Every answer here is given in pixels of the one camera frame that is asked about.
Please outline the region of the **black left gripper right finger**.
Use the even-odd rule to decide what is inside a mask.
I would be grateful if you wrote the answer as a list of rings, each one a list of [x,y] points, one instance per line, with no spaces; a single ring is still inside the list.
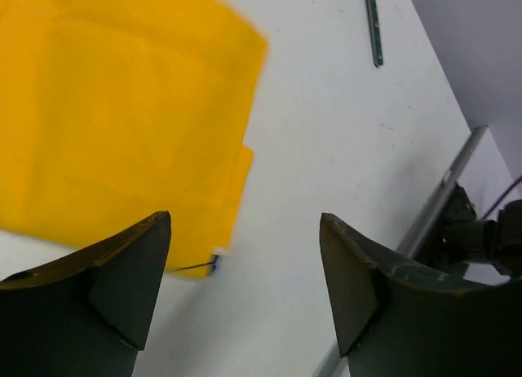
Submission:
[[[428,268],[324,213],[320,248],[341,357],[353,376],[518,376],[521,283]]]

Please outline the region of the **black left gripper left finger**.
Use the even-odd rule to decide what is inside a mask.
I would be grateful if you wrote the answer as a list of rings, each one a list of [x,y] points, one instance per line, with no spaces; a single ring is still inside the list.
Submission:
[[[3,376],[130,376],[170,247],[170,214],[1,282]]]

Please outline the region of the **yellow printed cloth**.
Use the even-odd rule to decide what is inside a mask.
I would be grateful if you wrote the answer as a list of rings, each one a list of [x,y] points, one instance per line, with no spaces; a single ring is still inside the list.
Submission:
[[[168,211],[166,267],[228,247],[266,38],[220,0],[1,0],[1,227],[82,248]]]

